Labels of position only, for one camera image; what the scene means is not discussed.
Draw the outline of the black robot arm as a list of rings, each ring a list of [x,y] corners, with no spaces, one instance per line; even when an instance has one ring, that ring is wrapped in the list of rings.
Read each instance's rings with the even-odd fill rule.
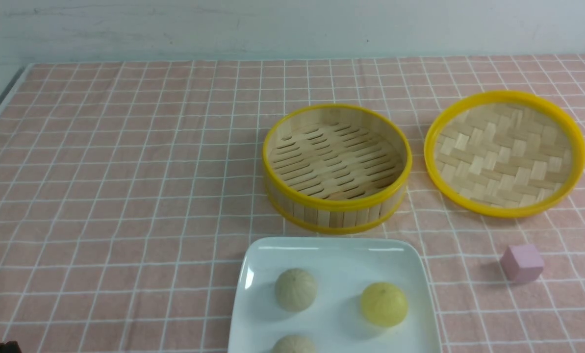
[[[10,340],[8,342],[0,343],[0,353],[21,353],[20,346],[17,341]]]

